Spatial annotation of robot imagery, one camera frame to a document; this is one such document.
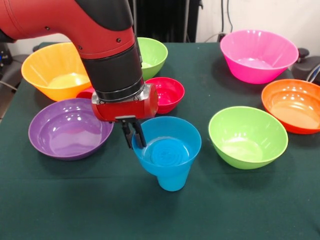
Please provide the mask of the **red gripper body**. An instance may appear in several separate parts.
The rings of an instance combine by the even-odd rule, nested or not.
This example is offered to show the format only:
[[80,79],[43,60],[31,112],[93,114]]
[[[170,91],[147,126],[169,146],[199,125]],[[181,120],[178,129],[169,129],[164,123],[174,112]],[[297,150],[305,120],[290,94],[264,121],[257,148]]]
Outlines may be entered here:
[[102,102],[94,92],[91,106],[95,116],[105,122],[116,122],[120,119],[153,118],[158,111],[158,93],[156,86],[145,84],[143,90],[133,98],[120,102]]

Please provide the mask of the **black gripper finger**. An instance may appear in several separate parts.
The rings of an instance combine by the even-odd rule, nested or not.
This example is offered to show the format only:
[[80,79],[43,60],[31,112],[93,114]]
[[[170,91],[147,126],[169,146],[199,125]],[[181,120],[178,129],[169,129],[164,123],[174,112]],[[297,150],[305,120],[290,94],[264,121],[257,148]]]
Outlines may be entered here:
[[137,119],[135,119],[132,122],[132,126],[135,130],[134,138],[135,138],[137,146],[139,148],[145,148],[147,146],[147,144],[146,144],[146,140],[145,140],[144,133],[143,133],[140,122]]
[[132,123],[130,121],[121,120],[121,128],[126,140],[126,143],[130,149],[132,149],[132,135],[133,130],[131,129]]

